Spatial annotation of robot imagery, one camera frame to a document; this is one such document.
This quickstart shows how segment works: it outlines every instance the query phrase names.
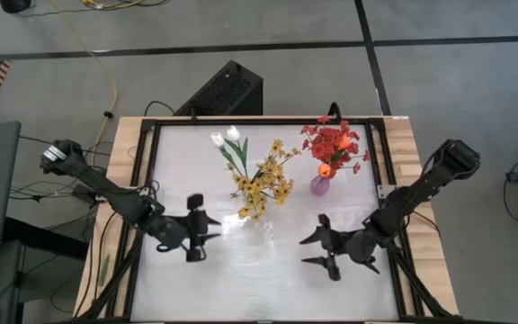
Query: flower bouquet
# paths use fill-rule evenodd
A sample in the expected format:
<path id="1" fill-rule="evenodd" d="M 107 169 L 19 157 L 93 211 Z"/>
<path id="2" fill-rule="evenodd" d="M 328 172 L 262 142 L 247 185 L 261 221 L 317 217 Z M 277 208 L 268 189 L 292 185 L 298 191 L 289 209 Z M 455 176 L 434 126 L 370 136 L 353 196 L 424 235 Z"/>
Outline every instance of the flower bouquet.
<path id="1" fill-rule="evenodd" d="M 326 127 L 328 116 L 317 120 L 316 126 L 303 126 L 301 134 L 306 134 L 303 141 L 303 149 L 310 149 L 313 158 L 323 162 L 318 168 L 318 175 L 311 181 L 310 190 L 315 195 L 323 195 L 330 188 L 330 180 L 337 170 L 351 168 L 354 174 L 361 170 L 361 164 L 355 162 L 353 166 L 344 166 L 352 162 L 354 158 L 361 158 L 366 162 L 371 159 L 369 150 L 363 155 L 359 154 L 359 135 L 349 128 L 348 121 L 341 121 L 339 129 Z"/>
<path id="2" fill-rule="evenodd" d="M 231 194 L 231 198 L 236 199 L 243 196 L 245 206 L 239 211 L 239 218 L 250 217 L 254 221 L 259 221 L 261 216 L 267 212 L 267 199 L 275 200 L 275 204 L 283 205 L 287 196 L 293 190 L 293 180 L 285 178 L 283 165 L 300 151 L 293 148 L 291 152 L 283 150 L 283 142 L 275 139 L 271 146 L 269 155 L 262 163 L 257 163 L 257 171 L 249 176 L 247 173 L 247 150 L 248 138 L 243 141 L 241 146 L 239 131 L 235 126 L 227 130 L 226 138 L 221 133 L 212 133 L 211 140 L 215 147 L 219 149 L 223 157 L 228 161 L 227 168 L 233 174 L 233 181 L 237 189 Z M 231 149 L 238 158 L 237 165 L 233 155 L 228 152 Z"/>

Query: wooden table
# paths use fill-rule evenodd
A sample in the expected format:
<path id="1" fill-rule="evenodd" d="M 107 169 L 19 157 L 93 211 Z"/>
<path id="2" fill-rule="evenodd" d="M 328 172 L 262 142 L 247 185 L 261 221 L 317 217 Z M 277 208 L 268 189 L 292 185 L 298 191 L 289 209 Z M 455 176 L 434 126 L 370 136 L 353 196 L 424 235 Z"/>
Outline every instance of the wooden table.
<path id="1" fill-rule="evenodd" d="M 189 119 L 190 117 L 148 117 L 149 119 Z M 254 116 L 254 117 L 236 117 L 236 116 L 214 116 L 214 117 L 200 117 L 203 119 L 242 119 L 242 118 L 253 118 L 261 119 L 265 116 Z M 316 118 L 313 116 L 270 116 L 273 118 L 282 119 L 294 119 L 294 118 Z M 411 122 L 407 117 L 378 117 L 378 116 L 345 116 L 344 118 L 383 118 L 385 124 L 385 131 L 388 139 L 388 146 L 390 150 L 390 157 L 393 163 L 395 171 L 395 177 L 398 185 L 410 185 L 417 177 L 420 176 L 422 166 L 417 153 L 415 144 L 415 138 L 413 136 L 413 130 L 411 128 Z M 138 138 L 140 133 L 140 125 L 144 117 L 124 117 L 120 118 L 117 133 L 115 135 L 115 141 L 113 142 L 112 156 L 107 169 L 107 177 L 110 178 L 115 184 L 120 186 L 128 186 L 130 184 L 133 164 L 135 160 L 135 151 L 137 149 Z M 385 159 L 380 145 L 380 137 L 373 136 L 375 140 L 375 149 L 377 150 L 377 157 L 380 165 L 381 179 L 383 183 L 387 182 L 387 169 L 385 167 Z M 145 182 L 146 166 L 148 162 L 148 151 L 150 148 L 151 138 L 147 136 L 146 139 L 146 151 L 143 154 L 141 161 L 141 172 L 139 173 L 139 183 Z M 421 204 L 417 209 L 418 212 L 434 221 L 433 210 L 431 204 L 426 202 Z M 95 280 L 97 266 L 101 264 L 98 259 L 99 256 L 99 237 L 103 232 L 105 224 L 113 211 L 111 207 L 104 203 L 99 207 L 97 217 L 94 226 L 94 239 L 93 245 L 90 248 L 93 249 L 93 262 L 90 262 L 90 255 L 88 253 L 87 260 L 85 261 L 85 269 L 81 279 L 79 287 L 79 294 L 77 296 L 76 308 L 83 303 L 80 314 L 86 311 L 91 305 L 91 301 L 95 294 Z M 107 266 L 105 281 L 103 285 L 99 285 L 97 294 L 101 293 L 103 287 L 109 282 L 113 266 L 115 263 L 115 255 L 117 254 L 118 244 L 121 235 L 121 229 L 123 221 L 121 218 L 114 218 L 109 228 L 105 231 L 103 239 L 103 251 L 102 259 L 105 260 L 109 257 L 109 262 L 106 262 Z M 437 235 L 436 230 L 427 221 L 422 220 L 418 217 L 411 217 L 409 226 L 407 227 L 407 233 L 409 237 L 409 243 L 411 252 L 413 255 L 415 270 L 425 286 L 429 289 L 432 295 L 439 301 L 439 303 L 447 311 L 451 313 L 458 313 L 457 305 L 455 302 L 455 296 L 451 286 L 451 280 L 447 271 L 447 264 L 445 262 L 445 256 L 442 251 L 441 241 Z M 89 291 L 84 298 L 85 289 L 87 282 L 91 276 L 91 284 L 89 284 Z M 411 297 L 411 290 L 409 283 L 402 272 L 400 272 L 401 285 L 403 288 L 404 301 L 406 305 L 407 314 L 414 314 L 413 299 Z M 124 308 L 124 297 L 128 287 L 128 274 L 121 281 L 121 285 L 118 290 L 117 303 L 115 305 L 115 316 L 121 316 Z"/>

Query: floor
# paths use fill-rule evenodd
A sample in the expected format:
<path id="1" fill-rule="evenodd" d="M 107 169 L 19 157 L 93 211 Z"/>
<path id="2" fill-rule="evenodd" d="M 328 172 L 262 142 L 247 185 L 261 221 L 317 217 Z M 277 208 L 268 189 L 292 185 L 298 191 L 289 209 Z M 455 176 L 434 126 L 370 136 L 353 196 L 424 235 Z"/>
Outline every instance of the floor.
<path id="1" fill-rule="evenodd" d="M 49 0 L 36 4 L 22 14 L 53 10 Z M 518 223 L 506 214 L 502 192 L 505 172 L 518 160 L 518 2 L 174 0 L 69 17 L 90 49 L 113 50 L 102 55 L 120 90 L 118 117 L 142 114 L 151 100 L 181 106 L 233 59 L 264 78 L 265 114 L 321 114 L 336 101 L 344 114 L 408 115 L 423 160 L 445 139 L 465 140 L 480 152 L 482 167 L 433 199 L 457 303 L 469 319 L 518 323 Z M 448 38 L 454 41 L 441 40 Z M 282 45 L 239 46 L 269 43 Z M 19 120 L 26 136 L 91 146 L 112 94 L 81 51 L 57 15 L 22 18 L 0 9 L 0 59 L 12 61 L 0 122 Z M 57 56 L 71 58 L 44 58 L 64 52 Z M 116 121 L 106 140 L 115 129 Z M 44 148 L 20 142 L 14 185 L 66 182 L 38 169 Z M 518 185 L 508 188 L 508 201 L 518 216 Z M 9 206 L 11 216 L 46 227 L 85 212 L 72 198 Z M 78 236 L 82 226 L 65 231 Z M 48 257 L 27 253 L 28 265 Z M 25 295 L 49 295 L 72 277 L 56 302 L 70 310 L 81 268 L 55 260 L 30 274 Z M 28 303 L 24 322 L 67 318 L 39 299 Z"/>

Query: white tulip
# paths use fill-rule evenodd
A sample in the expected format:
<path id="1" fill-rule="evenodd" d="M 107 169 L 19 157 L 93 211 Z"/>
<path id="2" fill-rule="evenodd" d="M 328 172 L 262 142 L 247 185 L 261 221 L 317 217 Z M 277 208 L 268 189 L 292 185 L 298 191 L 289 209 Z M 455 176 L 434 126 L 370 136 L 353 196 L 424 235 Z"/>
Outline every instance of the white tulip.
<path id="1" fill-rule="evenodd" d="M 221 133 L 211 133 L 211 140 L 217 149 L 221 149 L 225 146 L 225 140 L 223 136 L 221 136 Z"/>
<path id="2" fill-rule="evenodd" d="M 232 141 L 238 141 L 241 138 L 241 134 L 239 134 L 239 130 L 237 127 L 231 126 L 227 130 L 227 139 Z"/>

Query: glass vase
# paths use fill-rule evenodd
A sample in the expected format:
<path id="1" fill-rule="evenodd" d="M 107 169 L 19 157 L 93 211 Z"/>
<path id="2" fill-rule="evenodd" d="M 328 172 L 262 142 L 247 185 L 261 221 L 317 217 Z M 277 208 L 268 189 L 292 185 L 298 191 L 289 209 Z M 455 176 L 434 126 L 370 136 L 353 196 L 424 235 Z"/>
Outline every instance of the glass vase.
<path id="1" fill-rule="evenodd" d="M 331 179 L 318 175 L 311 180 L 311 186 L 309 189 L 311 193 L 317 196 L 322 196 L 329 191 L 331 187 Z"/>

